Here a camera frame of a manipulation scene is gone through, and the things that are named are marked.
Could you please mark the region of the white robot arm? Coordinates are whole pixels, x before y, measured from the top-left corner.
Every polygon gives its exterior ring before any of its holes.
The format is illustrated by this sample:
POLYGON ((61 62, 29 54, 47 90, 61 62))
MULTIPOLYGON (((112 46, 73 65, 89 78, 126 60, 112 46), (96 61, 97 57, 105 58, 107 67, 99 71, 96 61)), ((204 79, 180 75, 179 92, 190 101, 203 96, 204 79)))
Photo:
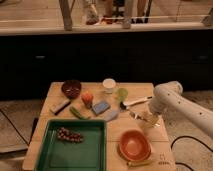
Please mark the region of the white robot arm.
POLYGON ((161 115, 167 107, 171 107, 213 139, 213 111, 187 100, 182 93, 183 87, 178 81, 158 84, 148 103, 149 111, 153 115, 161 115))

